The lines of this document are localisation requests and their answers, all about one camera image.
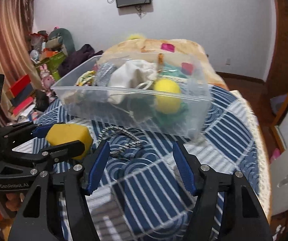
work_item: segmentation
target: stack of books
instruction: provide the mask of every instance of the stack of books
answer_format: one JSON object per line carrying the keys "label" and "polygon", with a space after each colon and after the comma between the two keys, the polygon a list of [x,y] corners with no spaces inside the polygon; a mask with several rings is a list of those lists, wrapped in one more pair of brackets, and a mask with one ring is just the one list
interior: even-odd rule
{"label": "stack of books", "polygon": [[12,103],[12,107],[9,109],[9,112],[13,115],[13,117],[18,116],[18,114],[33,103],[34,92],[35,90],[31,85],[28,75],[22,76],[10,87],[10,89],[6,92],[6,95]]}

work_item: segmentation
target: curtain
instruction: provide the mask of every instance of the curtain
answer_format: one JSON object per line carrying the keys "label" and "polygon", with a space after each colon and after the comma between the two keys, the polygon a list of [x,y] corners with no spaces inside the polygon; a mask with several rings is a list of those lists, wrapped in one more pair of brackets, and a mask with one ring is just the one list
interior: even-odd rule
{"label": "curtain", "polygon": [[32,0],[0,0],[0,74],[5,75],[0,103],[0,125],[4,126],[12,106],[6,91],[21,76],[28,74],[35,89],[41,81],[32,64],[25,37],[33,23]]}

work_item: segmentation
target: red book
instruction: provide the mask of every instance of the red book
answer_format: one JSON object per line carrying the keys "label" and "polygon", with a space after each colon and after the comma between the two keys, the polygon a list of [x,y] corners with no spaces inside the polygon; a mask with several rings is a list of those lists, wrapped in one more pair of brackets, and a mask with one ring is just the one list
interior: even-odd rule
{"label": "red book", "polygon": [[17,116],[22,110],[27,108],[33,102],[34,102],[34,98],[33,97],[28,97],[22,103],[20,103],[16,108],[14,108],[12,113],[14,114],[14,116]]}
{"label": "red book", "polygon": [[16,81],[9,89],[13,96],[12,98],[16,97],[29,83],[30,78],[28,74],[22,76],[18,81]]}

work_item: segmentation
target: transparent storage box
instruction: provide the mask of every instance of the transparent storage box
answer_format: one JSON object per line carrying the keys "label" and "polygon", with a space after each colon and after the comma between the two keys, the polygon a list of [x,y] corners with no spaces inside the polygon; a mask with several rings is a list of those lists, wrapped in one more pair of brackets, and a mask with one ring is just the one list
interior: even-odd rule
{"label": "transparent storage box", "polygon": [[[172,66],[174,70],[162,71],[159,77],[175,81],[181,94],[143,89],[74,86],[82,74],[100,67],[97,64],[100,58],[101,56],[95,56],[87,60],[52,86],[69,115],[187,138],[198,136],[210,107],[211,97],[197,58],[180,53],[130,52],[110,55],[108,62],[117,68],[131,59],[156,63],[163,70],[164,66],[160,65]],[[181,78],[171,76],[173,71],[182,70],[183,62],[190,66],[191,75],[185,75],[186,78],[183,78],[183,75]],[[124,95],[124,100],[120,104],[112,104],[108,101],[111,92]],[[179,104],[180,107],[176,113],[165,114],[157,110],[158,99],[161,99],[159,104],[164,102],[171,107]]]}

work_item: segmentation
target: bed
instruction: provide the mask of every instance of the bed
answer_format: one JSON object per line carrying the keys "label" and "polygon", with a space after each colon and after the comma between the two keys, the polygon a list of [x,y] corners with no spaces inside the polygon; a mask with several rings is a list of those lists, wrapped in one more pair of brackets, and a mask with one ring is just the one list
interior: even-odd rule
{"label": "bed", "polygon": [[[194,141],[129,129],[147,143],[143,152],[138,154],[138,150],[130,150],[136,154],[136,158],[130,161],[110,158],[99,188],[87,197],[99,237],[102,240],[181,240],[196,198],[185,191],[180,180],[172,156],[172,142],[175,140],[184,143],[190,154],[196,155],[201,163],[210,165],[218,172],[231,174],[241,170],[270,221],[269,162],[257,118],[238,91],[228,91],[200,45],[188,40],[130,40],[105,51],[99,64],[115,53],[125,53],[125,56],[129,51],[165,53],[160,49],[162,43],[173,44],[175,51],[195,55],[200,60],[212,95],[212,106],[205,118],[201,136]],[[109,126],[68,115],[59,99],[37,122],[43,125],[68,122],[87,126],[94,139],[93,148],[98,146],[100,132]],[[127,138],[122,136],[109,138],[111,149],[125,141]],[[16,150],[37,153],[45,146],[48,146],[45,139],[35,138]],[[54,171],[64,172],[75,164],[75,160],[62,162],[54,166]],[[60,205],[64,237],[71,240],[63,193]],[[219,193],[211,240],[217,238],[222,206],[223,195]]]}

